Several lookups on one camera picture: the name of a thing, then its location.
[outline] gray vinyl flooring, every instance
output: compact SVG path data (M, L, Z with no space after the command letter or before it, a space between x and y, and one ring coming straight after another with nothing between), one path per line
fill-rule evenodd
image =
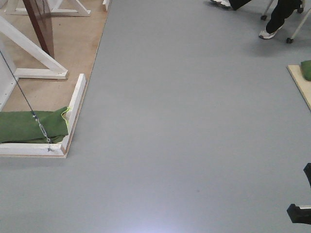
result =
M69 157L0 159L0 233L310 232L311 21L260 40L267 2L113 0Z

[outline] green fabric bag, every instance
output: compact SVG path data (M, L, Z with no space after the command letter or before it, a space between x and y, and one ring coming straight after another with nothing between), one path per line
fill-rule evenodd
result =
M68 135L63 107L55 112L35 111L52 143L58 143ZM38 122L31 112L0 112L0 143L47 143Z
M305 80L311 81L311 60L301 62L301 72Z

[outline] chair caster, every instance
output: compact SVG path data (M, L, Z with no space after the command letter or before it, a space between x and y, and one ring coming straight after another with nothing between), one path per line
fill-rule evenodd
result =
M286 39L287 44L291 44L294 41L294 39L290 39L289 37Z
M267 16L261 16L260 19L265 21L267 19Z
M298 8L297 12L301 14L303 12L303 7Z

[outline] white wooden frame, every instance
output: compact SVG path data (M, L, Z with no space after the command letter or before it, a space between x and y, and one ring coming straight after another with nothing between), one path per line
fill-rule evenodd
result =
M40 79L66 79L68 70L61 64L50 57L34 42L28 39L23 33L17 30L4 18L0 17L0 33L5 34L8 38L27 51L31 56L45 65L48 69L16 68L10 66L15 77L17 78L40 78Z
M0 0L0 9L6 4L8 0Z
M49 8L52 16L80 16L89 17L90 10L87 10L79 0L67 0L73 9L59 9L64 0L48 0ZM19 0L8 0L6 14L8 15L27 15L26 8L18 8Z
M0 157L66 158L83 101L85 87L85 75L80 74L69 104L70 110L65 115L69 122L69 134L65 136L62 142L57 144L2 143L0 144Z
M104 11L106 11L106 12L108 11L109 4L110 4L110 0L104 0L103 1Z

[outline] shoe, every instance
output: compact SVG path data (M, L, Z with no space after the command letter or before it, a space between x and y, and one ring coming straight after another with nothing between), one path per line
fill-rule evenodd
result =
M227 10L232 9L231 4L228 0L210 0L212 3L217 4Z
M283 27L283 25L281 27L279 27L274 33L268 33L266 30L263 30L259 33L259 38L263 39L263 40L269 40L272 39L276 33L278 32L278 30L280 30Z

